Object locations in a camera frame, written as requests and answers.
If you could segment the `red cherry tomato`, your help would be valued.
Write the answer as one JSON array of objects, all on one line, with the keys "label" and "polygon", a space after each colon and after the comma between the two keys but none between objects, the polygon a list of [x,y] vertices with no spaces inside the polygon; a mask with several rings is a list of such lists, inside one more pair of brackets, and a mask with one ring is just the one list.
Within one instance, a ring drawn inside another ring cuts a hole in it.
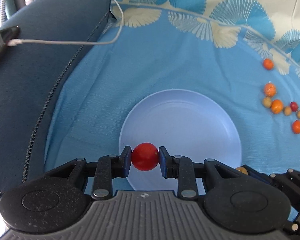
[{"label": "red cherry tomato", "polygon": [[290,108],[291,108],[291,110],[292,110],[293,112],[296,112],[296,111],[298,111],[299,106],[298,106],[298,104],[297,104],[295,101],[292,101],[292,102],[290,103]]},{"label": "red cherry tomato", "polygon": [[156,146],[144,142],[136,146],[132,152],[132,164],[139,171],[150,171],[159,163],[159,152]]}]

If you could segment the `plastic orange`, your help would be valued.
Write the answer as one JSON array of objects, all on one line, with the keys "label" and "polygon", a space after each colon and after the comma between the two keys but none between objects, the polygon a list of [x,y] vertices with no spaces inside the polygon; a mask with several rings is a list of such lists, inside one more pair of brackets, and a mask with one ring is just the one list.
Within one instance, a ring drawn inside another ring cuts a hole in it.
[{"label": "plastic orange", "polygon": [[277,89],[273,83],[268,82],[264,85],[263,92],[265,96],[272,98],[277,94]]}]

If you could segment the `small orange mandarin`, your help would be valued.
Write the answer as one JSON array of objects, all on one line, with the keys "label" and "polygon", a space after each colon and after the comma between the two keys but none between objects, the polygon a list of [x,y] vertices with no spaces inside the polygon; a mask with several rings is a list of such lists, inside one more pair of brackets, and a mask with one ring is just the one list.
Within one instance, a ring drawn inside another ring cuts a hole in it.
[{"label": "small orange mandarin", "polygon": [[262,65],[266,70],[272,70],[274,68],[274,63],[271,59],[264,59]]}]

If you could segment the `light blue plate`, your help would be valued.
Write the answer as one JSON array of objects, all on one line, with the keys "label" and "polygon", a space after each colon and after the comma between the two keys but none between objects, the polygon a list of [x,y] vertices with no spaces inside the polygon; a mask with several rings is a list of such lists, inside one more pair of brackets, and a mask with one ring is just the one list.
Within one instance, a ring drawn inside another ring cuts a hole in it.
[{"label": "light blue plate", "polygon": [[169,89],[138,102],[127,115],[119,151],[149,142],[171,156],[195,163],[216,159],[232,168],[242,162],[242,146],[232,119],[216,102],[194,91]]}]

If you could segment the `blue patterned sofa cover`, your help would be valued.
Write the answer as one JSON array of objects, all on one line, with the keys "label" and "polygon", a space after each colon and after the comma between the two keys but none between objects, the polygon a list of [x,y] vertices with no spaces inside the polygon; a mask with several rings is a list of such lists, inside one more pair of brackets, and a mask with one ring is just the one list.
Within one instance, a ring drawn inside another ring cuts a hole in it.
[{"label": "blue patterned sofa cover", "polygon": [[[95,46],[62,88],[45,146],[45,170],[119,153],[130,110],[146,96],[187,89],[217,102],[235,124],[242,164],[300,171],[300,0],[117,0],[117,41]],[[271,59],[272,70],[262,63]],[[268,82],[283,110],[262,105]]]}]

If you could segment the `black smartphone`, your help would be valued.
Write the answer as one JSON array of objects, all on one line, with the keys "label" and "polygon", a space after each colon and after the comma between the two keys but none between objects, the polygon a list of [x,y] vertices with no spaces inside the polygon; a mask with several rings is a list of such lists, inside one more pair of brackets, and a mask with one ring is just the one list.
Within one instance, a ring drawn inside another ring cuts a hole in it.
[{"label": "black smartphone", "polygon": [[17,38],[19,34],[20,27],[17,25],[0,30],[0,60],[6,53],[8,42],[10,42],[10,40],[12,39]]}]

